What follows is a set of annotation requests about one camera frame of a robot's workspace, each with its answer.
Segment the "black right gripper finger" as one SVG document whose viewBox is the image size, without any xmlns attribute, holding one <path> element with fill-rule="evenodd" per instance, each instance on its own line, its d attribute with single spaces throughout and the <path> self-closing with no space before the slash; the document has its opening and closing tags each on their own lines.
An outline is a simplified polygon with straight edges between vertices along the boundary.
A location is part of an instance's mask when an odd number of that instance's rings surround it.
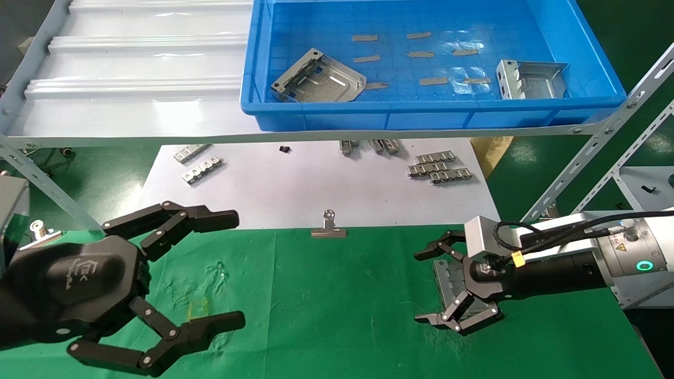
<svg viewBox="0 0 674 379">
<path fill-rule="evenodd" d="M 419 324 L 455 333 L 475 333 L 501 320 L 501 309 L 495 302 L 484 302 L 469 291 L 461 291 L 438 313 L 414 317 Z"/>
<path fill-rule="evenodd" d="M 458 230 L 447 230 L 440 238 L 428 242 L 427 246 L 416 253 L 413 257 L 416 261 L 429 261 L 436 257 L 448 255 L 457 262 L 462 262 L 464 254 L 453 248 L 455 243 L 465 243 L 465 232 Z"/>
</svg>

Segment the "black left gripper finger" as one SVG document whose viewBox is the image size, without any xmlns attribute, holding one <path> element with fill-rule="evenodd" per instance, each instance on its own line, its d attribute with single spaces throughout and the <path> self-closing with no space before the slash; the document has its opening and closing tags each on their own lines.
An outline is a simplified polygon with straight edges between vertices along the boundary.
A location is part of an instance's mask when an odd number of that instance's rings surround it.
<svg viewBox="0 0 674 379">
<path fill-rule="evenodd" d="M 218 334 L 240 330 L 246 325 L 245 314 L 233 311 L 199 317 L 176 326 L 141 297 L 132 299 L 128 309 L 160 336 L 153 348 L 138 351 L 104 345 L 99 343 L 100 333 L 89 333 L 69 345 L 69 355 L 91 367 L 159 377 L 181 357 L 207 350 Z"/>
<path fill-rule="evenodd" d="M 103 223 L 106 236 L 130 240 L 146 234 L 140 242 L 145 261 L 158 261 L 171 247 L 192 232 L 233 230 L 239 226 L 237 211 L 210 211 L 205 205 L 185 207 L 171 201 L 143 208 Z"/>
</svg>

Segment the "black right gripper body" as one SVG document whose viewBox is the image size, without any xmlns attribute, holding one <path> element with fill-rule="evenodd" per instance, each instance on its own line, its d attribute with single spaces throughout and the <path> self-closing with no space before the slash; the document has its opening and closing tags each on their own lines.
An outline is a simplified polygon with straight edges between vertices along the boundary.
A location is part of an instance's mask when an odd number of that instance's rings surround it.
<svg viewBox="0 0 674 379">
<path fill-rule="evenodd" d="M 520 268 L 501 264 L 495 256 L 489 256 L 486 263 L 465 257 L 463 276 L 465 290 L 487 302 L 607 287 L 592 252 L 530 262 Z"/>
</svg>

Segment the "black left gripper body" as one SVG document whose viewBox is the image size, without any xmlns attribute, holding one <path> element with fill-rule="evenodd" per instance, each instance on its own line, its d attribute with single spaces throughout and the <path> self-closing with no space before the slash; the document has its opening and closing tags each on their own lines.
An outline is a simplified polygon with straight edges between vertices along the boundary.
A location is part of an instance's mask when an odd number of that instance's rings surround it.
<svg viewBox="0 0 674 379">
<path fill-rule="evenodd" d="M 2 276 L 2 350 L 111 336 L 150 291 L 140 249 L 120 236 L 17 252 Z"/>
</svg>

